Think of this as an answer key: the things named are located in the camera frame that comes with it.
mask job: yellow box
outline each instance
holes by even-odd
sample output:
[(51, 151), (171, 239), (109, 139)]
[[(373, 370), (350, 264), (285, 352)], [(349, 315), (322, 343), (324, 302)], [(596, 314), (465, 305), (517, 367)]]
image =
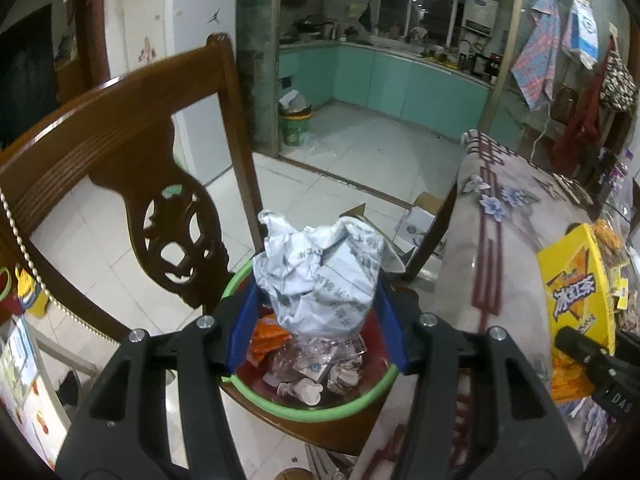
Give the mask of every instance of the yellow box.
[(552, 381), (555, 402), (591, 395), (593, 385), (582, 366), (553, 345), (558, 330), (570, 326), (613, 354), (615, 320), (607, 271), (588, 224), (538, 253), (551, 332)]

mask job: hanging bag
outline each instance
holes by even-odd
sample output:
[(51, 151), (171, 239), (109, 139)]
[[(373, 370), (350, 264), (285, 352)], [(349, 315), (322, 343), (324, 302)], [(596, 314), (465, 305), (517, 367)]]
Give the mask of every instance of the hanging bag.
[(636, 82), (620, 54), (612, 48), (607, 57), (604, 82), (600, 90), (600, 104), (614, 112), (630, 112), (635, 109), (637, 95)]

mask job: water heater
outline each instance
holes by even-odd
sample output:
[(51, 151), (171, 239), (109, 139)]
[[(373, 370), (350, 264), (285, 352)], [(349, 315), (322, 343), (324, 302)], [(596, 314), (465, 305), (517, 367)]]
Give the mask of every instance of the water heater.
[(494, 35), (498, 0), (466, 0), (462, 26), (480, 36)]

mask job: chair backrest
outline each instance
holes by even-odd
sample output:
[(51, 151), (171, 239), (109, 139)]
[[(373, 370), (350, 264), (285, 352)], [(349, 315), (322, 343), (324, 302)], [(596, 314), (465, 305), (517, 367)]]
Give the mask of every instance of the chair backrest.
[[(174, 162), (171, 115), (215, 93), (254, 246), (260, 250), (257, 214), (262, 204), (226, 34), (210, 36), (207, 46), (87, 92), (0, 153), (0, 187), (44, 282), (69, 310), (116, 340), (128, 328), (78, 292), (28, 237), (53, 206), (89, 175), (94, 184), (123, 198), (131, 245), (145, 272), (192, 308), (214, 309), (230, 279), (228, 254), (207, 191)], [(169, 187), (180, 191), (168, 194)], [(145, 226), (151, 204), (154, 212)], [(0, 254), (8, 251), (25, 265), (6, 218), (0, 216)], [(200, 231), (197, 240), (190, 235), (194, 217)], [(161, 255), (172, 242), (184, 251), (178, 265)]]

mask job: screw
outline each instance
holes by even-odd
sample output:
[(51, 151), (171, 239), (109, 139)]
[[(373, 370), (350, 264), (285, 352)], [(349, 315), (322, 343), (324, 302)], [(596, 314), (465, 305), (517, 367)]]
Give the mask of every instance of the screw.
[(210, 328), (216, 324), (216, 320), (213, 316), (200, 316), (196, 321), (196, 325), (199, 328)]
[(132, 343), (139, 343), (145, 338), (145, 331), (141, 328), (137, 328), (129, 332), (129, 341)]
[(489, 329), (489, 337), (491, 339), (495, 339), (496, 341), (504, 341), (507, 339), (507, 331), (503, 329), (501, 326), (492, 326)]
[(428, 328), (433, 328), (438, 324), (438, 318), (435, 316), (435, 314), (426, 312), (424, 314), (420, 314), (420, 324)]

